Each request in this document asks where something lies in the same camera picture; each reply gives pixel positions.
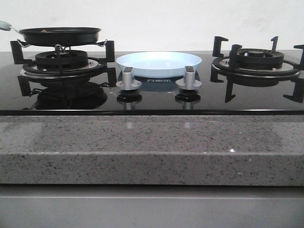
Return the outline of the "grey cabinet front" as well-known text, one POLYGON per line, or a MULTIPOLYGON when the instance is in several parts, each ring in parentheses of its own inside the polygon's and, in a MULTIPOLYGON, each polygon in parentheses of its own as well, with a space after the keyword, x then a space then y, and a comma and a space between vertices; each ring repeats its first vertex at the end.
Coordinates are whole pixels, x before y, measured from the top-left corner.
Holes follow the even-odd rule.
POLYGON ((303 188, 1 186, 3 228, 301 228, 303 188))

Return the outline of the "right silver stove knob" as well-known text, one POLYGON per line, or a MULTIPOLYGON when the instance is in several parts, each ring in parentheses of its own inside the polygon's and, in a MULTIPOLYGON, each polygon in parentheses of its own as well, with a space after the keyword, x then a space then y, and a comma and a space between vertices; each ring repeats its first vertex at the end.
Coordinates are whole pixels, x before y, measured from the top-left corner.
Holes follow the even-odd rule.
POLYGON ((202 83, 195 79, 195 75, 196 71, 193 66, 185 66, 184 77, 175 82, 177 87, 183 90, 196 90, 200 88, 202 83))

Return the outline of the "right black pan support grate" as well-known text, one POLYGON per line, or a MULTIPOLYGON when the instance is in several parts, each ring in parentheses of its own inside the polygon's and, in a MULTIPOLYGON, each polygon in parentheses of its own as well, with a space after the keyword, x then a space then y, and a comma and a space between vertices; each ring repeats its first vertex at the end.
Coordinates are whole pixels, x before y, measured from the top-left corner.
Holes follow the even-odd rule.
MULTIPOLYGON (((277 85, 280 81, 297 82, 300 72, 304 69, 304 57, 301 56, 300 63, 286 60, 284 58, 281 68, 272 68, 271 70, 253 70, 240 68, 237 63, 237 52, 242 48, 241 45, 234 44, 231 47, 228 56, 221 53, 221 43, 228 41, 227 38, 215 36, 212 56, 215 59, 211 65, 210 80, 214 83, 223 83, 218 79, 218 75, 223 75, 227 79, 225 102, 232 100, 235 95, 232 94, 233 85, 249 87, 270 87, 277 85)), ((271 38, 272 48, 277 51, 278 36, 271 38)))

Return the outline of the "left silver stove knob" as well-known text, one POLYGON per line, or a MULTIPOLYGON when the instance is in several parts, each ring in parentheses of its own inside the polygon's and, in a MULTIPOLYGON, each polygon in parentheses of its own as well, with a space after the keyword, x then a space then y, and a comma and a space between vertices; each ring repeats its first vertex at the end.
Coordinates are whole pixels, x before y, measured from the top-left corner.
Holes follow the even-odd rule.
POLYGON ((116 86, 121 90, 131 91, 139 89, 142 83, 133 76, 133 68, 126 67, 122 72, 122 80, 116 83, 116 86))

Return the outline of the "left black gas burner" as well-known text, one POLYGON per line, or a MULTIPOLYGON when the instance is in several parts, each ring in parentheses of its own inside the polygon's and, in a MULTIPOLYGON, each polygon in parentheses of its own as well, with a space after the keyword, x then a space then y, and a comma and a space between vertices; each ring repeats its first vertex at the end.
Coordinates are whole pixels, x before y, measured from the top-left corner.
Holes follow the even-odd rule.
POLYGON ((59 55, 55 51, 38 53, 35 62, 38 69, 48 71, 58 71, 59 63, 64 70, 74 70, 89 64, 87 53, 81 50, 60 51, 59 55))

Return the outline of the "black frying pan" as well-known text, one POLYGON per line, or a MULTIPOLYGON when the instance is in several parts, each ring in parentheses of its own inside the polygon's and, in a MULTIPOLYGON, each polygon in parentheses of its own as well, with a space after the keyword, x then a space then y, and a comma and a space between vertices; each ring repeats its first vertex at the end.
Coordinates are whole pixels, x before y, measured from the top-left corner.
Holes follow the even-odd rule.
POLYGON ((90 27, 49 27, 49 28, 27 28, 15 30, 24 37, 24 41, 18 40, 23 48, 28 46, 62 47, 98 45, 103 47, 107 41, 98 42, 100 28, 90 27))

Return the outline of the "left black pan support grate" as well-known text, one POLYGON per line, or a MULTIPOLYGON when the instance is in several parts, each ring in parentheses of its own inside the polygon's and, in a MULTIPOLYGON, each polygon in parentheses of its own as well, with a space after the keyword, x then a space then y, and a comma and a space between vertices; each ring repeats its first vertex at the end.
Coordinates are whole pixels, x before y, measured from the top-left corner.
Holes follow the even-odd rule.
MULTIPOLYGON (((106 40, 105 57, 95 58, 88 56, 88 65, 82 68, 74 70, 64 70, 59 63, 58 71, 40 70, 37 68, 35 59, 25 59, 22 52, 22 46, 18 43, 18 40, 11 41, 11 50, 13 54, 14 63, 16 65, 22 65, 20 76, 18 76, 19 86, 21 94, 23 96, 31 96, 34 92, 31 90, 29 83, 39 83, 47 88, 54 88, 62 91, 66 94, 66 90, 72 90, 76 87, 85 84, 90 78, 98 76, 102 73, 107 74, 108 81, 102 83, 101 87, 114 87, 116 84, 116 69, 109 68, 108 63, 115 61, 114 55, 114 42, 106 40)), ((59 52, 70 51, 71 49, 65 49, 60 45, 55 46, 55 52, 59 55, 59 52)))

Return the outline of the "black glass gas cooktop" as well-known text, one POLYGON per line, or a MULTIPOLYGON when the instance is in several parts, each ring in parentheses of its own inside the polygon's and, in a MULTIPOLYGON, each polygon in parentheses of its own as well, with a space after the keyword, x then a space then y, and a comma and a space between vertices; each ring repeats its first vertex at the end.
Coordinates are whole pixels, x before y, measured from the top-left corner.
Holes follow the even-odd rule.
POLYGON ((302 115, 304 76, 289 79, 236 78, 212 69, 213 57, 202 58, 196 79, 202 86, 182 91, 175 79, 141 80, 134 92, 115 86, 121 79, 116 63, 78 84, 49 87, 21 75, 10 52, 0 55, 1 115, 302 115))

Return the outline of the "black pan support grate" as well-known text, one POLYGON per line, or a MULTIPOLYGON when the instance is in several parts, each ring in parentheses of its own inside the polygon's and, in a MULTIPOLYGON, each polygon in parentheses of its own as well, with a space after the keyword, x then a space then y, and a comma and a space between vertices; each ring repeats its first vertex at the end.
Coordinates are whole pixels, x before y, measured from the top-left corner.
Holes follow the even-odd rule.
MULTIPOLYGON (((212 56, 215 59, 211 65, 210 80, 214 83, 223 83, 218 79, 218 75, 223 75, 227 79, 225 102, 232 100, 235 95, 232 94, 233 85, 249 87, 270 87, 277 85, 280 81, 297 82, 300 72, 304 69, 304 57, 301 56, 300 63, 286 60, 284 58, 281 68, 272 68, 271 70, 253 70, 240 68, 237 63, 237 52, 242 48, 241 45, 234 44, 231 47, 228 56, 221 53, 221 43, 228 41, 227 38, 215 36, 212 56)), ((277 51, 278 36, 271 38, 272 48, 277 51)))
MULTIPOLYGON (((19 86, 21 94, 23 96, 31 96, 34 92, 31 90, 29 83, 39 83, 47 88, 54 88, 62 91, 66 94, 66 90, 72 90, 76 87, 85 84, 90 78, 98 76, 102 73, 107 74, 108 81, 102 83, 101 87, 114 87, 116 84, 116 69, 109 68, 108 63, 115 61, 114 55, 114 42, 106 40, 105 57, 95 58, 88 56, 88 65, 82 68, 74 70, 64 70, 59 63, 58 71, 40 70, 37 68, 35 59, 25 59, 22 52, 22 46, 18 43, 18 40, 11 41, 11 50, 13 54, 14 63, 16 65, 22 65, 20 76, 18 76, 19 86)), ((70 51, 71 49, 65 49, 60 45, 55 46, 55 52, 59 55, 59 52, 70 51)))

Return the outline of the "silver stove knob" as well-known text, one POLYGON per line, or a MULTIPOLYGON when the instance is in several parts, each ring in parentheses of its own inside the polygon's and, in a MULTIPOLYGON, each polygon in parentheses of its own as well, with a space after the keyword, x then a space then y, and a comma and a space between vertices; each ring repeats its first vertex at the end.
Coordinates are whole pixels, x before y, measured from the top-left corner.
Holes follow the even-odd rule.
POLYGON ((175 82, 177 87, 183 90, 196 90, 200 88, 202 83, 195 79, 195 75, 196 71, 193 66, 185 66, 184 77, 175 82))
POLYGON ((142 83, 133 76, 133 68, 126 67, 122 72, 122 80, 116 83, 116 86, 121 90, 131 91, 139 89, 142 83))

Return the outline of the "black gas burner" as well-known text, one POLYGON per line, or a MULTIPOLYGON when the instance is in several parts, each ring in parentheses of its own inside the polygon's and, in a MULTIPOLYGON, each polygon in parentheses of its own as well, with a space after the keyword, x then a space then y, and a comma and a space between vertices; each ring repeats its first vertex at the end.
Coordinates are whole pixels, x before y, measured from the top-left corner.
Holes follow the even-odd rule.
POLYGON ((64 70, 74 70, 89 64, 87 53, 81 50, 60 51, 59 55, 55 51, 38 53, 35 62, 38 69, 48 71, 58 71, 59 63, 64 70))
POLYGON ((241 48, 237 51, 237 63, 240 68, 253 70, 271 70, 281 68, 284 61, 282 52, 256 49, 241 48))

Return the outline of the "right black gas burner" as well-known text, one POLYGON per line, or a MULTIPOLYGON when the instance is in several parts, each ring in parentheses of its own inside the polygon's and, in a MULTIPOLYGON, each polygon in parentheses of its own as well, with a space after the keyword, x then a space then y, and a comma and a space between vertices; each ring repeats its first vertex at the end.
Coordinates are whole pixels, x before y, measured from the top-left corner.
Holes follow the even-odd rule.
POLYGON ((237 63, 240 68, 253 70, 271 70, 281 68, 284 61, 282 52, 256 49, 241 48, 237 51, 237 63))

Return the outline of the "light blue plate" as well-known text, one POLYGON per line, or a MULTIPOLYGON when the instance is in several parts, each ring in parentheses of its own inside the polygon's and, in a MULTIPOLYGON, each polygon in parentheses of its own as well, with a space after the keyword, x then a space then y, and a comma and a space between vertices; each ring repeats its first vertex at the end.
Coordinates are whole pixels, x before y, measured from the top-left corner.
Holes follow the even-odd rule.
POLYGON ((185 66, 198 69, 202 58, 182 52, 156 51, 127 54, 116 62, 122 71, 132 67, 134 76, 163 79, 183 76, 185 66))

